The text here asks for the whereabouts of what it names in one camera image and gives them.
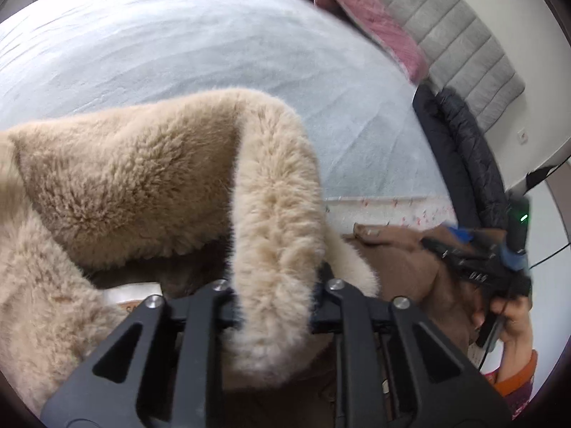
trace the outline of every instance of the silver screw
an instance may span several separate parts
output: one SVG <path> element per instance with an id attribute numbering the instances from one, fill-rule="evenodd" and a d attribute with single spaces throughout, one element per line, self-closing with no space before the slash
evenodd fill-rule
<path id="1" fill-rule="evenodd" d="M 327 288 L 330 290 L 342 290 L 345 288 L 345 282 L 341 279 L 331 279 L 327 282 Z"/>
<path id="2" fill-rule="evenodd" d="M 214 291 L 226 291 L 230 287 L 230 283 L 228 283 L 228 280 L 220 279 L 216 280 L 212 287 Z"/>
<path id="3" fill-rule="evenodd" d="M 157 307 L 161 307 L 165 303 L 165 298 L 159 296 L 159 294 L 153 294 L 145 299 L 145 305 L 150 309 L 156 309 Z"/>
<path id="4" fill-rule="evenodd" d="M 393 299 L 393 304 L 397 309 L 408 309 L 410 307 L 410 299 L 405 298 L 404 296 L 397 296 L 395 299 Z"/>

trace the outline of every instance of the bed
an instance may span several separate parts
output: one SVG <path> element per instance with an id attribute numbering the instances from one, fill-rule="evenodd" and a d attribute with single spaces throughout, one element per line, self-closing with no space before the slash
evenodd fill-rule
<path id="1" fill-rule="evenodd" d="M 0 24 L 1 129 L 230 86 L 298 111 L 325 198 L 449 201 L 415 87 L 304 0 L 40 0 Z"/>

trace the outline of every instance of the wall socket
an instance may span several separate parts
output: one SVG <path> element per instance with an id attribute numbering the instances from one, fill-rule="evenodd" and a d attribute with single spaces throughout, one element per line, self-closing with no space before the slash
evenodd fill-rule
<path id="1" fill-rule="evenodd" d="M 520 145 L 525 145 L 527 143 L 528 138 L 529 137 L 527 136 L 527 130 L 526 129 L 521 129 L 517 133 L 517 139 L 520 142 Z"/>

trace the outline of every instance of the padded headboard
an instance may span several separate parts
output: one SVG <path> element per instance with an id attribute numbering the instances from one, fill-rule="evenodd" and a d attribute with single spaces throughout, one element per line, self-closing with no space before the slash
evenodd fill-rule
<path id="1" fill-rule="evenodd" d="M 463 0 L 383 1 L 423 49 L 436 88 L 454 88 L 482 130 L 524 91 L 499 42 Z"/>

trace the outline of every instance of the faux fur coat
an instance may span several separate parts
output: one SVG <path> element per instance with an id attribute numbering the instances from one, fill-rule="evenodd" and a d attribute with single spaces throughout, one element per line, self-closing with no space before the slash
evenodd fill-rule
<path id="1" fill-rule="evenodd" d="M 0 369 L 39 413 L 124 318 L 82 269 L 228 234 L 243 319 L 224 343 L 230 385 L 280 384 L 327 345 L 307 325 L 324 260 L 378 294 L 327 227 L 315 154 L 280 100 L 213 91 L 0 133 Z"/>

